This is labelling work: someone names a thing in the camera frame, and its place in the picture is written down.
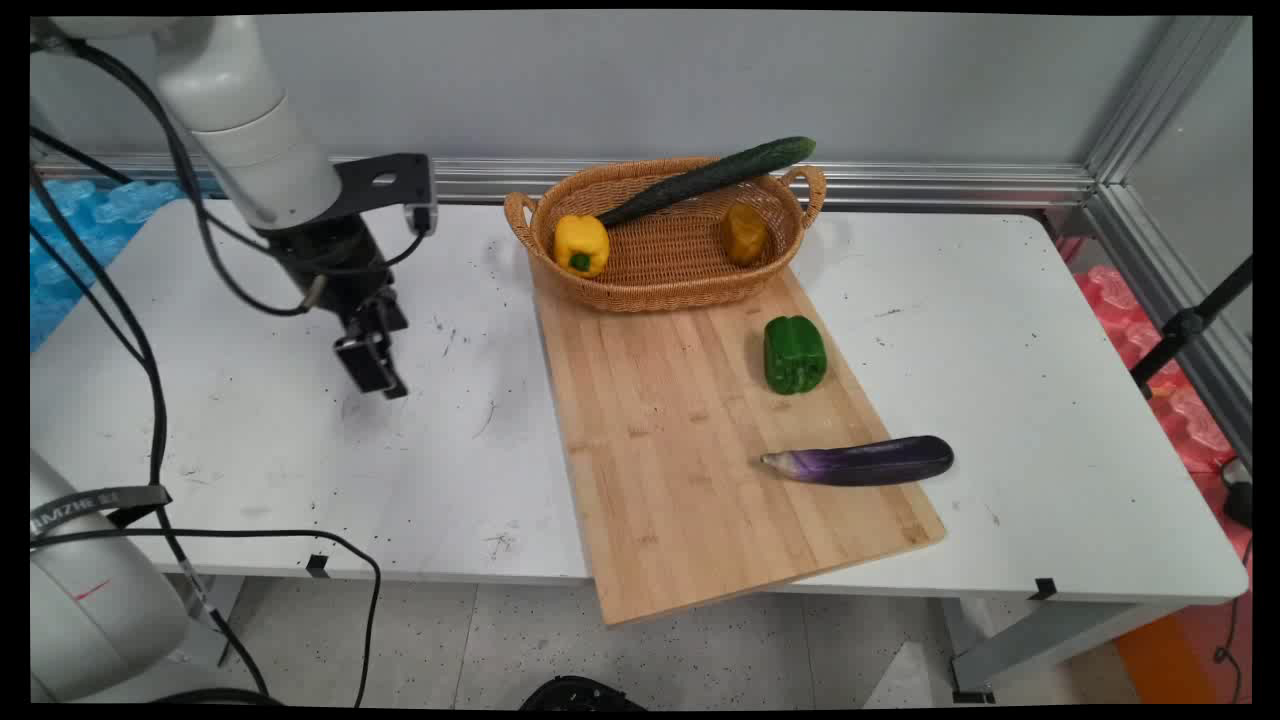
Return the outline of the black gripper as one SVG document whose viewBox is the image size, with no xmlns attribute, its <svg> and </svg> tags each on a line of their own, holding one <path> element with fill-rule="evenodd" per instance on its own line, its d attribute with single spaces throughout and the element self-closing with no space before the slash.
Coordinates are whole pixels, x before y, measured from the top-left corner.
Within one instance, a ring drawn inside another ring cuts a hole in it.
<svg viewBox="0 0 1280 720">
<path fill-rule="evenodd" d="M 396 368 L 392 341 L 408 322 L 390 270 L 403 255 L 385 256 L 360 214 L 289 231 L 260 228 L 259 236 L 303 295 L 301 305 L 276 315 L 298 316 L 316 307 L 338 315 L 347 327 L 334 352 L 358 389 L 403 398 L 408 391 Z"/>
</svg>

